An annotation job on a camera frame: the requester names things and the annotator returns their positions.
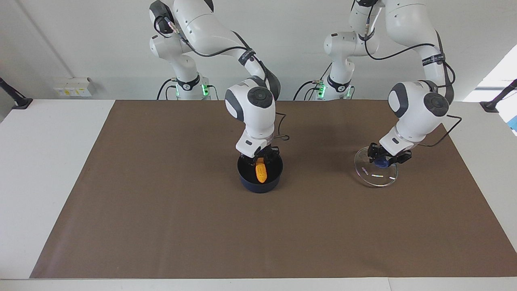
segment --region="orange corn toy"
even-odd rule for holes
[[[264,158],[261,157],[257,160],[255,164],[255,172],[257,175],[257,179],[259,182],[264,184],[267,180],[267,170],[266,170],[266,164],[264,164]]]

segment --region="navy blue bowl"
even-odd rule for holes
[[[282,157],[278,155],[275,160],[266,165],[267,180],[264,184],[259,182],[256,177],[255,167],[251,166],[245,158],[239,158],[237,170],[239,171],[240,181],[246,189],[254,193],[264,194],[273,190],[280,182],[280,177],[284,170],[284,162]]]

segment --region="brown table mat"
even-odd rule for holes
[[[450,138],[368,188],[353,159],[396,123],[386,101],[277,109],[284,175],[257,195],[240,184],[244,126],[222,101],[117,101],[31,278],[517,276]]]

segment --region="wall socket box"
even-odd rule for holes
[[[60,97],[91,97],[95,93],[90,78],[56,80],[54,90]]]

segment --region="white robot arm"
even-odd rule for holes
[[[454,90],[442,42],[424,4],[418,0],[354,0],[350,17],[354,31],[332,34],[325,41],[325,50],[333,63],[324,80],[323,99],[343,97],[354,72],[350,56],[374,58],[372,55],[379,47],[375,23],[384,8],[388,36],[420,55],[426,77],[418,82],[398,83],[390,92],[389,104],[399,122],[380,140],[381,145],[372,144],[369,152],[376,164],[387,167],[407,161],[410,149],[442,123],[454,99]]]
[[[270,148],[273,140],[280,82],[237,33],[217,20],[213,11],[211,0],[154,2],[150,7],[151,19],[164,39],[154,38],[151,47],[152,43],[166,43],[163,53],[162,46],[154,47],[160,57],[171,62],[179,80],[199,77],[194,60],[184,53],[193,51],[203,57],[224,54],[238,59],[251,77],[230,87],[225,102],[228,112],[246,124],[236,149],[256,159]]]

